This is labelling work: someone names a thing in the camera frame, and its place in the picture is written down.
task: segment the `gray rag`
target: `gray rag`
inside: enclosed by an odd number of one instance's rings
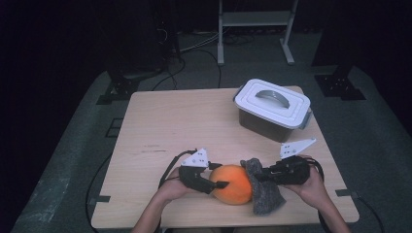
[[[254,204],[254,214],[266,216],[285,204],[286,200],[279,191],[279,187],[272,181],[260,182],[255,174],[262,173],[262,166],[257,158],[241,160],[240,164],[246,169],[249,181],[252,184],[252,201]]]

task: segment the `white shelf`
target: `white shelf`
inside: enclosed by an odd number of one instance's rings
[[[223,26],[288,25],[290,11],[223,13]]]

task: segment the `container lid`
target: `container lid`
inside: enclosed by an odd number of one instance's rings
[[[304,123],[310,107],[305,95],[258,79],[249,80],[234,101],[239,109],[290,129]]]

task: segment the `gray container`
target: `gray container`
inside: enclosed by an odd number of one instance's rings
[[[242,86],[234,102],[243,127],[279,143],[295,129],[304,129],[312,115],[308,97],[258,79]]]

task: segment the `human arm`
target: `human arm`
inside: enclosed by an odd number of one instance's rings
[[[132,233],[152,233],[157,228],[164,208],[171,201],[192,192],[179,180],[179,168],[175,168],[166,182],[157,190],[146,209],[143,211]]]
[[[324,181],[318,170],[311,166],[310,177],[302,185],[285,185],[295,192],[309,206],[317,209],[333,233],[351,232],[342,215],[327,194]]]

